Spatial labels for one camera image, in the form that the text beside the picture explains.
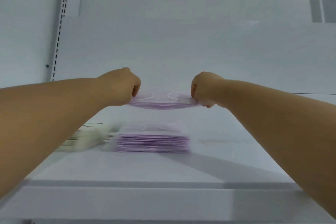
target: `hand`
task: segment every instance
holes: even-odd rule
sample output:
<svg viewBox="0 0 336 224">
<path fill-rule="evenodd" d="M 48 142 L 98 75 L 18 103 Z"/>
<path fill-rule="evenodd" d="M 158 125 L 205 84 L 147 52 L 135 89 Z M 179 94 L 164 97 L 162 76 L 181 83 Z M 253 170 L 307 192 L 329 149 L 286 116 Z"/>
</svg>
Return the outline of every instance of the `hand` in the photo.
<svg viewBox="0 0 336 224">
<path fill-rule="evenodd" d="M 191 83 L 191 96 L 207 108 L 211 108 L 215 104 L 224 107 L 219 103 L 218 95 L 221 93 L 225 81 L 217 74 L 202 72 Z"/>
<path fill-rule="evenodd" d="M 131 72 L 128 67 L 113 70 L 96 79 L 96 90 L 102 92 L 106 106 L 122 106 L 128 104 L 140 89 L 139 77 Z"/>
</svg>

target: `disposable face mask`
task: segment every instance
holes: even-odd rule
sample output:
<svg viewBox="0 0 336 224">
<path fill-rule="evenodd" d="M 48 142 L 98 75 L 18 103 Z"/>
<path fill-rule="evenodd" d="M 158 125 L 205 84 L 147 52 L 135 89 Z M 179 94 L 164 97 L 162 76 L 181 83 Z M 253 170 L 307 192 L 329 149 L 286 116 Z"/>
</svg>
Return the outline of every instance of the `disposable face mask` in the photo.
<svg viewBox="0 0 336 224">
<path fill-rule="evenodd" d="M 119 152 L 189 152 L 187 129 L 172 122 L 131 122 L 117 133 L 114 147 Z"/>
<path fill-rule="evenodd" d="M 199 103 L 186 92 L 139 92 L 129 103 L 132 106 L 155 109 L 173 110 L 198 106 Z"/>
</svg>

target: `purple face mask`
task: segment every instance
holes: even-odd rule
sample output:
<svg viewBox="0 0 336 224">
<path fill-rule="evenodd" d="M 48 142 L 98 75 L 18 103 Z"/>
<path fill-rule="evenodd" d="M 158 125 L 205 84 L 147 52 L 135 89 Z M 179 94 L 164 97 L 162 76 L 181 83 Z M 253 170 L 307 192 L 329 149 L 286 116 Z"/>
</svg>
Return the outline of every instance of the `purple face mask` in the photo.
<svg viewBox="0 0 336 224">
<path fill-rule="evenodd" d="M 186 92 L 139 92 L 129 105 L 155 110 L 173 110 L 198 106 L 199 103 Z"/>
<path fill-rule="evenodd" d="M 171 122 L 131 122 L 118 132 L 115 151 L 188 153 L 187 129 Z"/>
</svg>

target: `shelving unit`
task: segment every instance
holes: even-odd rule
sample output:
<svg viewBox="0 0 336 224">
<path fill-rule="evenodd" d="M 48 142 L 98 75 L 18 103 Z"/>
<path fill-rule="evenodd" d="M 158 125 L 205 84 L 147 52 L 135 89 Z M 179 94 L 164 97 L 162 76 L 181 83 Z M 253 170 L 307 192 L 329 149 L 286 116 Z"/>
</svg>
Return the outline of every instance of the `shelving unit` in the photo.
<svg viewBox="0 0 336 224">
<path fill-rule="evenodd" d="M 51 80 L 128 66 L 143 90 L 186 91 L 209 70 L 336 103 L 336 24 L 310 23 L 309 0 L 236 1 L 65 0 Z M 184 122 L 192 154 L 57 152 L 1 202 L 0 218 L 335 222 L 221 108 L 124 106 L 90 122 L 140 119 Z"/>
</svg>

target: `person's right arm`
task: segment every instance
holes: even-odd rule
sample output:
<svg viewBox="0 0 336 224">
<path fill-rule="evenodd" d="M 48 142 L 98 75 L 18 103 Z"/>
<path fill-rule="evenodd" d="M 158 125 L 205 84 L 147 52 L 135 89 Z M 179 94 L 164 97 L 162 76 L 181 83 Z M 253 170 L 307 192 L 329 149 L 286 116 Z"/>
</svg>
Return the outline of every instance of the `person's right arm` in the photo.
<svg viewBox="0 0 336 224">
<path fill-rule="evenodd" d="M 336 218 L 336 105 L 202 72 L 191 96 L 227 108 L 318 204 Z"/>
</svg>

